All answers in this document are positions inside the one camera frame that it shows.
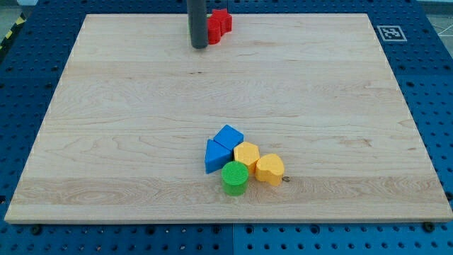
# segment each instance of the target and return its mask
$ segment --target yellow and black tape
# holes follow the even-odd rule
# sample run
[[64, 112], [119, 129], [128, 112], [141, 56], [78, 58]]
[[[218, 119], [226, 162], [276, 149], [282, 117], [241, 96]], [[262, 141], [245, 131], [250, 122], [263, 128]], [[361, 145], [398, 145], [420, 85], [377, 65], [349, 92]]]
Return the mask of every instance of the yellow and black tape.
[[7, 32], [5, 38], [0, 43], [0, 64], [6, 57], [6, 54], [11, 49], [14, 40], [17, 38], [19, 31], [22, 29], [26, 19], [23, 13], [19, 16], [16, 22], [13, 24], [13, 27]]

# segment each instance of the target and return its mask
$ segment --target orange block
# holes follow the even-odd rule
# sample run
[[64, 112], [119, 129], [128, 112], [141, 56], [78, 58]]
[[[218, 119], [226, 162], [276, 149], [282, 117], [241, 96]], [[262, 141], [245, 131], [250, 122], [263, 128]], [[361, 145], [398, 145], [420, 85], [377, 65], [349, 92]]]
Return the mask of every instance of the orange block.
[[254, 174], [256, 162], [260, 159], [260, 151], [258, 146], [250, 142], [242, 142], [234, 149], [234, 160], [245, 164], [248, 169], [248, 174]]
[[267, 154], [256, 162], [255, 178], [267, 181], [272, 186], [279, 186], [285, 172], [282, 159], [276, 154]]

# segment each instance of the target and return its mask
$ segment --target wooden board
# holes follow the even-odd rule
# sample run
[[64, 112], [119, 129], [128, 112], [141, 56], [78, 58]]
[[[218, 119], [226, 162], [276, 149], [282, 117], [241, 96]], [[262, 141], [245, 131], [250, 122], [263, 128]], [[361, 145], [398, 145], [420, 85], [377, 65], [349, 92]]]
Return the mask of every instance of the wooden board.
[[[452, 219], [366, 15], [234, 15], [220, 44], [188, 39], [184, 15], [88, 15], [6, 221]], [[225, 195], [204, 171], [225, 124], [289, 182]]]

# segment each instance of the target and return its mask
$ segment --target blue triangular block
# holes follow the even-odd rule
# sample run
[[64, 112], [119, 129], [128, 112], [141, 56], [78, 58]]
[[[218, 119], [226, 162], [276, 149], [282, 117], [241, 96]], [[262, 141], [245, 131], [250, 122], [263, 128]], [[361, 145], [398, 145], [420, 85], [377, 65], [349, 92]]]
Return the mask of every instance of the blue triangular block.
[[232, 151], [236, 146], [243, 142], [243, 134], [232, 128], [230, 125], [225, 125], [217, 135], [214, 136], [214, 141]]
[[206, 174], [219, 170], [230, 161], [233, 161], [233, 152], [209, 139], [206, 144], [205, 166]]

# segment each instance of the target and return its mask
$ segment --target green block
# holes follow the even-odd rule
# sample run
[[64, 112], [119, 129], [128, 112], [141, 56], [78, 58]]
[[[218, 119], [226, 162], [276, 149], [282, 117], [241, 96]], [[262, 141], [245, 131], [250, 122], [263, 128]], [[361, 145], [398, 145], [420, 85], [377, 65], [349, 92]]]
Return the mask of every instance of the green block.
[[226, 194], [239, 196], [246, 192], [248, 169], [237, 161], [227, 163], [222, 169], [222, 187]]

